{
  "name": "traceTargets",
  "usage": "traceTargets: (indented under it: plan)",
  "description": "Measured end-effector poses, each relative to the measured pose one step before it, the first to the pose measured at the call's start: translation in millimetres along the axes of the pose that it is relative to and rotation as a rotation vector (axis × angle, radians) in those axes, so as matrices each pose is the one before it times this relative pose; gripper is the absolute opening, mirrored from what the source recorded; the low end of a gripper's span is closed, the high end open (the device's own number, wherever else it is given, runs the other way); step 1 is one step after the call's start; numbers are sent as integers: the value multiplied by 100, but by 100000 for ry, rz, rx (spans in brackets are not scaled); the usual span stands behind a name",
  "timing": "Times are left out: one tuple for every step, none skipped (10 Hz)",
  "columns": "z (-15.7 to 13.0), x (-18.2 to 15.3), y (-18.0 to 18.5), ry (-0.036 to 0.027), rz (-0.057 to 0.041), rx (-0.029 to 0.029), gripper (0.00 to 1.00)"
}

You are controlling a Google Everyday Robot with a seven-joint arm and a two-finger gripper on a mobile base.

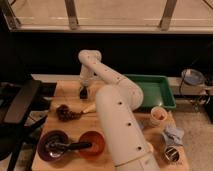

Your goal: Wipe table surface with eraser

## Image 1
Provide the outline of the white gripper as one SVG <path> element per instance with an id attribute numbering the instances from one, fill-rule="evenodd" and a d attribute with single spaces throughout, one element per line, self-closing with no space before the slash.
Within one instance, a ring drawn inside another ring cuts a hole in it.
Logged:
<path id="1" fill-rule="evenodd" d="M 90 68 L 88 68 L 84 65 L 81 66 L 80 83 L 83 86 L 80 89 L 80 93 L 79 93 L 79 97 L 81 99 L 87 99 L 88 98 L 88 90 L 87 90 L 86 87 L 89 86 L 90 81 L 91 81 L 93 76 L 94 76 L 94 72 Z"/>

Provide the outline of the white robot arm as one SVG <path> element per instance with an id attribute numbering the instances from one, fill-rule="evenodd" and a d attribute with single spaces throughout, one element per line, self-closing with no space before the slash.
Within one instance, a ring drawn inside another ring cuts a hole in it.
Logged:
<path id="1" fill-rule="evenodd" d="M 144 99 L 142 89 L 125 75 L 101 62 L 97 50 L 78 54 L 83 82 L 97 74 L 105 85 L 95 96 L 96 112 L 116 171 L 160 171 L 133 111 Z"/>

